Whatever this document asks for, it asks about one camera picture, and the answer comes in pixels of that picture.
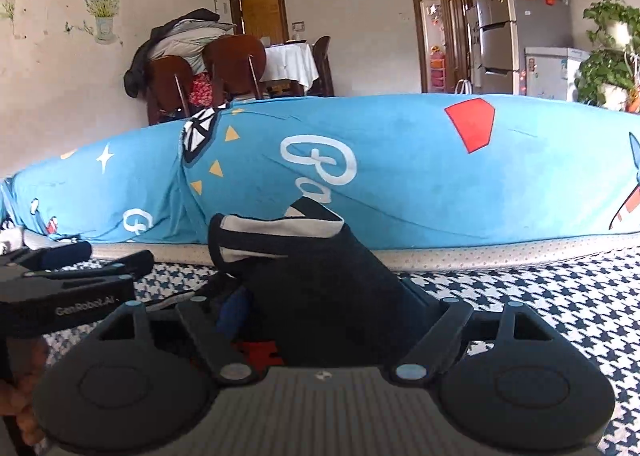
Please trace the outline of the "person's left hand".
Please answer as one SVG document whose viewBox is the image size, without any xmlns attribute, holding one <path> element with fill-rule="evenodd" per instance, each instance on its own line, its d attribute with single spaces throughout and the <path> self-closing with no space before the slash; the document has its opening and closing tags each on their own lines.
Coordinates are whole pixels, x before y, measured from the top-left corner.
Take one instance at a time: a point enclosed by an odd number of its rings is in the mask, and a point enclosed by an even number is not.
<svg viewBox="0 0 640 456">
<path fill-rule="evenodd" d="M 49 345 L 43 337 L 8 339 L 12 384 L 1 379 L 1 415 L 13 417 L 23 442 L 35 446 L 44 439 L 34 411 L 32 392 L 46 369 Z"/>
</svg>

